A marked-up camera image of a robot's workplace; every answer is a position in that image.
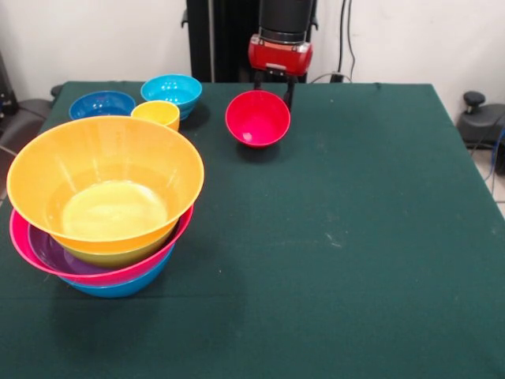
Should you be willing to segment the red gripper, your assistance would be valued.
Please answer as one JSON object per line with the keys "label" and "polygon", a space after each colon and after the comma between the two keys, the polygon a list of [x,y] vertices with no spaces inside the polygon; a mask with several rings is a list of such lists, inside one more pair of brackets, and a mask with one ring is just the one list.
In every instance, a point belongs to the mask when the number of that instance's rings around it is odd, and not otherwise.
{"label": "red gripper", "polygon": [[261,90],[264,72],[274,70],[286,75],[286,92],[283,101],[291,111],[294,98],[296,77],[304,76],[312,60],[312,44],[280,44],[262,39],[259,34],[253,34],[249,41],[249,63],[252,68],[259,69],[254,73],[253,89]]}

